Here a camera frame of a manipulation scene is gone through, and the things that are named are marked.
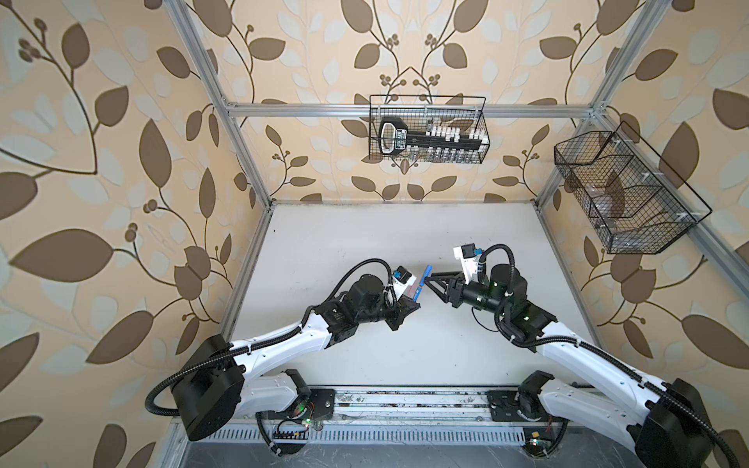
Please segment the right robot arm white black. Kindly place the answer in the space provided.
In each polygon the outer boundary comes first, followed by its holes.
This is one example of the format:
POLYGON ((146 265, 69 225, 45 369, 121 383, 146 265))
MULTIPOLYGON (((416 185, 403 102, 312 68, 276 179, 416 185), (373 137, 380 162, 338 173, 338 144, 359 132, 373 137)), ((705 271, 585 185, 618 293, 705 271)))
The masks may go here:
POLYGON ((454 256, 460 271, 430 271, 425 286, 454 308, 490 313, 493 329, 510 344, 559 364, 592 387, 577 389, 537 370, 517 388, 521 417, 573 421, 631 450, 646 467, 700 467, 714 450, 729 466, 739 466, 692 384, 665 382, 625 364, 532 303, 507 245, 482 250, 467 244, 454 248, 454 256))

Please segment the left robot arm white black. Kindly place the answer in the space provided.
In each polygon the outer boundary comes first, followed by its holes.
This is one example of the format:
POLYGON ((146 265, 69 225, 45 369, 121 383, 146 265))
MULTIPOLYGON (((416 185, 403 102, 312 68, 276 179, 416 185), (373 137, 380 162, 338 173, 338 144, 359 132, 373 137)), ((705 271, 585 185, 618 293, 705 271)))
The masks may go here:
POLYGON ((372 264, 365 259, 290 326, 252 339, 209 337, 178 372, 150 390, 144 407, 152 415, 179 418, 191 441, 205 439, 234 417, 246 415, 253 415, 258 425, 265 417, 277 419, 273 432, 260 430, 270 447, 277 438, 308 431, 329 404, 314 402, 300 373, 285 364, 350 339, 363 324, 382 322, 398 331, 419 309, 407 294, 417 277, 403 266, 393 269, 383 259, 377 263, 385 269, 386 279, 364 274, 345 286, 355 272, 372 264))

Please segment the blue pen cap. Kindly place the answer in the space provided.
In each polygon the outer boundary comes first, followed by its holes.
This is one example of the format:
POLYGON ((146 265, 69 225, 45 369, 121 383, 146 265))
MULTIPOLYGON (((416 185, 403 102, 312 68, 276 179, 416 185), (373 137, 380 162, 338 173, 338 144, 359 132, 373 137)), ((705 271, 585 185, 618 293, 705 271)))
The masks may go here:
POLYGON ((423 275, 421 276, 421 280, 419 281, 419 286, 423 287, 425 285, 426 279, 430 276, 432 272, 433 266, 427 265, 425 268, 425 271, 423 272, 423 275))

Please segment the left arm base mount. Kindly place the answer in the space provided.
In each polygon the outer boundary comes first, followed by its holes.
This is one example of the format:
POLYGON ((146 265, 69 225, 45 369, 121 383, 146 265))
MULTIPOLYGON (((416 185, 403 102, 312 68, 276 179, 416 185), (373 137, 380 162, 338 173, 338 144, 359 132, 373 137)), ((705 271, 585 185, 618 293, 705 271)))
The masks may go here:
POLYGON ((313 432, 321 431, 323 423, 333 417, 335 396, 337 392, 332 388, 312 389, 281 413, 257 413, 257 429, 263 442, 275 456, 296 454, 309 442, 313 432))

